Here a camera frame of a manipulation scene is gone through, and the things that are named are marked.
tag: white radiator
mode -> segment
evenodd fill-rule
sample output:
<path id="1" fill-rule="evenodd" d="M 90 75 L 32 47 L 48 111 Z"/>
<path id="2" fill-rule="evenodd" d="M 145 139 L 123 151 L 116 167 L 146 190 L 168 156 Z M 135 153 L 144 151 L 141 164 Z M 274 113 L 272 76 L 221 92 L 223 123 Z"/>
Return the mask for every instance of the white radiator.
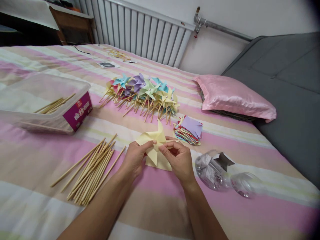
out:
<path id="1" fill-rule="evenodd" d="M 75 0 L 94 17 L 96 43 L 179 67 L 195 26 L 122 0 Z"/>

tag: red logo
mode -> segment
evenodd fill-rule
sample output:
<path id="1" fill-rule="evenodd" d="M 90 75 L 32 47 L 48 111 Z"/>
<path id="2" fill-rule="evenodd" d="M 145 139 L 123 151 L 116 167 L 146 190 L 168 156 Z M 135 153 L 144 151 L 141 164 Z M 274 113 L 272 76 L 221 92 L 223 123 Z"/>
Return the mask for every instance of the red logo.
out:
<path id="1" fill-rule="evenodd" d="M 80 108 L 80 109 L 79 109 L 79 115 L 82 116 L 83 114 L 84 114 L 84 109 L 83 109 L 83 108 Z"/>
<path id="2" fill-rule="evenodd" d="M 81 99 L 79 99 L 79 101 L 77 102 L 77 107 L 80 108 L 82 106 L 82 102 Z"/>

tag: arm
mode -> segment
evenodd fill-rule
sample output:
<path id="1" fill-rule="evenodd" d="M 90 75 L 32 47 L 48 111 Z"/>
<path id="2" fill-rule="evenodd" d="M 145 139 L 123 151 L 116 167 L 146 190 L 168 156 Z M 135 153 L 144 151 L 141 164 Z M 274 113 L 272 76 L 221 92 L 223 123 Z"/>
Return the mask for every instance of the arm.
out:
<path id="1" fill-rule="evenodd" d="M 159 150 L 167 158 L 173 172 L 180 180 L 195 239 L 228 239 L 196 181 L 190 149 L 181 143 L 168 142 L 160 146 Z"/>
<path id="2" fill-rule="evenodd" d="M 108 180 L 86 209 L 63 231 L 58 240 L 102 239 L 110 234 L 131 185 L 141 173 L 141 161 L 152 141 L 139 146 L 130 143 L 120 169 Z"/>

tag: white wall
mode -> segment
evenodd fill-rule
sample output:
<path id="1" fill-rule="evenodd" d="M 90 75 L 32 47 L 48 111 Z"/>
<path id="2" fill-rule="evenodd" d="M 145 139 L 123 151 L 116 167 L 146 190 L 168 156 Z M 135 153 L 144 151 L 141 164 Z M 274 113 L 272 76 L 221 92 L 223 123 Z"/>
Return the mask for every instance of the white wall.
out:
<path id="1" fill-rule="evenodd" d="M 164 15 L 193 23 L 194 13 L 252 37 L 319 30 L 305 0 L 126 0 Z M 214 29 L 202 28 L 190 38 L 180 69 L 221 74 L 247 42 Z"/>

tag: pink pillow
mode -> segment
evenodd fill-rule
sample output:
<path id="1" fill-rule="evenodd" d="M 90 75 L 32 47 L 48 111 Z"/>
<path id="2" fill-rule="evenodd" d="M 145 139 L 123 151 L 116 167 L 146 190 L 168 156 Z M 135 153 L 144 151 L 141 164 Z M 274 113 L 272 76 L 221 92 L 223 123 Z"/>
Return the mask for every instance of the pink pillow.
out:
<path id="1" fill-rule="evenodd" d="M 204 94 L 202 110 L 224 110 L 264 118 L 266 123 L 277 117 L 271 103 L 238 80 L 218 75 L 200 75 L 194 80 Z"/>

